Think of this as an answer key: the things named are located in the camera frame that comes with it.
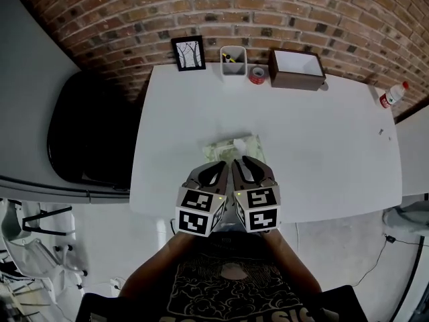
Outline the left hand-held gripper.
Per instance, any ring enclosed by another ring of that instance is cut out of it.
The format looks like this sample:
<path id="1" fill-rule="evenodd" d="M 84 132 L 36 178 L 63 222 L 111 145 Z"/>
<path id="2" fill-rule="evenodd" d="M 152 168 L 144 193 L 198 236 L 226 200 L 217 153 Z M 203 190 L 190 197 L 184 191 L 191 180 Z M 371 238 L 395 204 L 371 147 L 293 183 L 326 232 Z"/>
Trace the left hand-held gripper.
<path id="1" fill-rule="evenodd" d="M 176 200 L 178 231 L 208 237 L 215 230 L 227 205 L 228 175 L 225 161 L 208 162 L 190 172 Z"/>

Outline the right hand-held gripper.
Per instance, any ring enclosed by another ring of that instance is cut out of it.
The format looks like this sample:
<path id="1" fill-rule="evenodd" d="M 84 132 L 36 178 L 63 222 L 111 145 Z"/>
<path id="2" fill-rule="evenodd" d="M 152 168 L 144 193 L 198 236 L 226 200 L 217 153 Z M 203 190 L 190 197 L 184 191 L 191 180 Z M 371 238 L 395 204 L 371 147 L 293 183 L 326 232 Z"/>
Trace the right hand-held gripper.
<path id="1" fill-rule="evenodd" d="M 247 233 L 270 231 L 280 225 L 280 187 L 272 169 L 251 156 L 231 164 L 235 212 Z"/>

